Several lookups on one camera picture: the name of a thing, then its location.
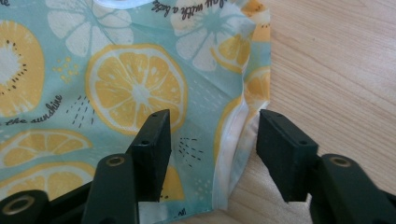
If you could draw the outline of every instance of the light wood surface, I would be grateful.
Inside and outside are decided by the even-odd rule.
[[[396,1],[266,0],[271,8],[269,109],[345,155],[396,194]],[[252,153],[228,211],[178,223],[310,223],[307,203],[285,204]]]

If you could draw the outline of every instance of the fabric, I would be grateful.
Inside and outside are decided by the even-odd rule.
[[[168,108],[172,154],[142,223],[227,207],[269,102],[261,2],[0,3],[0,199],[43,189],[52,200],[91,181]]]

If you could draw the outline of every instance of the wood grain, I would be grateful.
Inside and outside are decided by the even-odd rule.
[[[357,161],[396,194],[396,1],[267,0],[269,109],[320,145]],[[282,202],[253,153],[228,211],[178,223],[310,223],[307,203]]]

